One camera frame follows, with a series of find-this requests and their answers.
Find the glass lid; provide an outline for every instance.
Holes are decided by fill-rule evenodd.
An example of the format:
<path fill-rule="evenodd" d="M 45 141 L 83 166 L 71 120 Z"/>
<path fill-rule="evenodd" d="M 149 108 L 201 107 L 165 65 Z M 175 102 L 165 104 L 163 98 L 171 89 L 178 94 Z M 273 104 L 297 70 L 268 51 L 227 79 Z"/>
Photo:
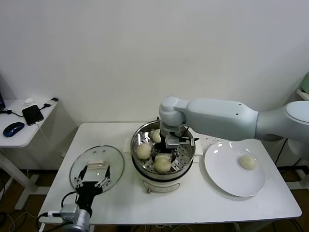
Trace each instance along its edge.
<path fill-rule="evenodd" d="M 110 167 L 110 184 L 104 191 L 111 189 L 120 179 L 124 170 L 124 158 L 121 152 L 112 146 L 96 146 L 81 154 L 70 170 L 70 182 L 76 187 L 76 178 L 83 173 L 84 181 L 101 181 Z"/>

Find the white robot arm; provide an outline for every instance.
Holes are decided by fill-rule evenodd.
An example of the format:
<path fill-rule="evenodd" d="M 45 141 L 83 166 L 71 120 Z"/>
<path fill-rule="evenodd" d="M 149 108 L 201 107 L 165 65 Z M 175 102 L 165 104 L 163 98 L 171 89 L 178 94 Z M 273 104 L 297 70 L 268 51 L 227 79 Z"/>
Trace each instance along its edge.
<path fill-rule="evenodd" d="M 296 101 L 276 110 L 258 112 L 236 101 L 186 101 L 171 96 L 162 101 L 159 114 L 163 135 L 186 125 L 197 133 L 232 141 L 275 141 L 284 137 L 290 139 L 294 153 L 309 151 L 309 101 Z"/>

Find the steamed bun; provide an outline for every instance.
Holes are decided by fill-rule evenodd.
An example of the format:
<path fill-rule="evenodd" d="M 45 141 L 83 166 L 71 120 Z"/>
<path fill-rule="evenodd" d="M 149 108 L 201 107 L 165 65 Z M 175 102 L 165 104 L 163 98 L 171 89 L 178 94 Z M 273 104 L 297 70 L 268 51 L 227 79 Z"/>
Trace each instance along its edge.
<path fill-rule="evenodd" d="M 248 170 L 253 170 L 256 167 L 256 159 L 250 155 L 244 155 L 239 159 L 240 164 L 242 167 Z"/>
<path fill-rule="evenodd" d="M 167 173 L 170 170 L 170 167 L 170 161 L 166 156 L 160 155 L 155 158 L 154 169 L 158 173 Z"/>
<path fill-rule="evenodd" d="M 150 146 L 150 144 L 140 144 L 136 148 L 136 155 L 141 160 L 149 159 L 150 153 L 151 153 L 151 146 Z"/>
<path fill-rule="evenodd" d="M 153 134 L 152 134 L 153 141 L 156 143 L 161 142 L 161 137 L 160 137 L 160 129 L 156 129 Z"/>

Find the metal rim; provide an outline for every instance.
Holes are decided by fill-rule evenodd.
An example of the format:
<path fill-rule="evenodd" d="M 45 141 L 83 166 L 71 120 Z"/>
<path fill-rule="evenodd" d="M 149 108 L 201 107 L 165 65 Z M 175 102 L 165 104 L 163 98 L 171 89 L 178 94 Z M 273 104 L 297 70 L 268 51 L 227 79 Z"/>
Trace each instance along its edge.
<path fill-rule="evenodd" d="M 133 163 L 134 163 L 134 166 L 135 166 L 136 169 L 138 169 L 138 171 L 139 171 L 140 173 L 143 173 L 143 176 L 145 176 L 145 177 L 147 177 L 147 178 L 152 178 L 154 181 L 160 180 L 160 181 L 162 181 L 162 182 L 166 182 L 166 181 L 175 180 L 175 179 L 179 178 L 179 176 L 183 176 L 184 173 L 186 173 L 187 170 L 189 170 L 189 168 L 191 167 L 192 161 L 193 161 L 193 158 L 194 158 L 195 147 L 192 148 L 193 150 L 191 151 L 191 153 L 193 153 L 193 154 L 192 154 L 192 156 L 189 158 L 189 161 L 187 162 L 187 165 L 186 165 L 183 169 L 180 169 L 180 170 L 177 170 L 177 171 L 175 171 L 175 172 L 168 173 L 168 174 L 160 174 L 160 173 L 158 173 L 158 172 L 153 172 L 153 171 L 151 171 L 151 170 L 146 169 L 146 168 L 143 167 L 143 166 L 140 166 L 140 164 L 137 164 L 137 161 L 135 161 L 135 159 L 138 159 L 138 158 L 136 157 L 136 154 L 135 154 L 136 137 L 137 137 L 137 135 L 138 135 L 141 131 L 143 131 L 144 128 L 146 128 L 146 127 L 148 127 L 148 126 L 150 126 L 150 125 L 152 125 L 152 124 L 154 124 L 154 123 L 160 123 L 160 120 L 153 120 L 153 121 L 150 121 L 150 122 L 148 122 L 148 123 L 142 125 L 141 127 L 139 127 L 139 128 L 135 131 L 135 133 L 134 133 L 134 135 L 133 135 L 133 137 L 132 137 L 132 139 L 131 139 L 130 150 L 131 150 L 132 160 L 134 160 L 134 162 L 133 162 Z M 189 131 L 187 131 L 187 133 L 189 133 L 189 136 L 193 138 L 193 135 L 192 135 Z"/>
<path fill-rule="evenodd" d="M 116 147 L 114 147 L 114 146 L 110 146 L 110 145 L 99 145 L 99 146 L 94 146 L 94 147 L 92 147 L 92 148 L 90 148 L 90 149 L 84 151 L 82 154 L 80 154 L 80 155 L 76 158 L 76 160 L 73 162 L 73 164 L 71 165 L 70 172 L 69 172 L 69 180 L 70 180 L 70 184 L 71 184 L 71 186 L 73 187 L 74 190 L 75 190 L 75 187 L 73 186 L 73 184 L 72 184 L 72 182 L 71 182 L 71 177 L 70 177 L 70 174 L 71 174 L 71 171 L 72 171 L 72 168 L 73 168 L 74 164 L 76 163 L 76 161 L 78 160 L 78 158 L 79 158 L 80 156 L 82 156 L 84 153 L 86 153 L 87 151 L 89 151 L 89 150 L 91 150 L 91 149 L 93 149 L 93 148 L 100 147 L 100 146 L 107 146 L 107 147 L 111 147 L 111 148 L 114 148 L 115 150 L 117 150 L 117 151 L 120 153 L 121 158 L 122 158 L 122 162 L 123 162 L 123 164 L 124 164 L 124 167 L 123 167 L 123 169 L 122 169 L 122 172 L 120 173 L 120 176 L 119 176 L 118 180 L 115 182 L 115 184 L 114 184 L 111 188 L 107 189 L 107 190 L 104 191 L 104 192 L 107 192 L 108 190 L 112 189 L 112 188 L 118 183 L 118 181 L 121 179 L 122 174 L 124 173 L 124 170 L 125 170 L 125 159 L 124 159 L 124 156 L 122 155 L 122 153 L 121 153 Z"/>
<path fill-rule="evenodd" d="M 132 162 L 133 162 L 133 165 L 135 167 L 135 169 L 144 177 L 146 177 L 147 179 L 149 180 L 152 180 L 152 181 L 156 181 L 156 182 L 161 182 L 161 183 L 166 183 L 166 182 L 170 182 L 170 181 L 174 181 L 174 180 L 178 180 L 179 178 L 183 177 L 188 171 L 189 169 L 191 168 L 193 162 L 190 162 L 190 165 L 188 166 L 188 168 L 184 171 L 184 173 L 182 173 L 181 175 L 175 177 L 175 178 L 172 178 L 172 179 L 154 179 L 148 175 L 146 175 L 145 173 L 143 173 L 136 165 L 133 157 L 132 157 Z"/>

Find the computer mouse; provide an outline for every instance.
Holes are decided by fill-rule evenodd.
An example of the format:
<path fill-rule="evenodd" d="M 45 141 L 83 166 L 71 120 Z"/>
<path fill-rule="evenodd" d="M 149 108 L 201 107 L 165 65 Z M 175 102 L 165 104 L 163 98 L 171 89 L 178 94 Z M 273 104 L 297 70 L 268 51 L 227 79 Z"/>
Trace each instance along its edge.
<path fill-rule="evenodd" d="M 23 129 L 25 126 L 24 123 L 22 122 L 15 122 L 12 123 L 11 125 L 7 126 L 4 130 L 3 130 L 3 135 L 5 137 L 12 137 L 13 135 L 15 135 L 17 132 L 19 132 L 21 129 Z"/>

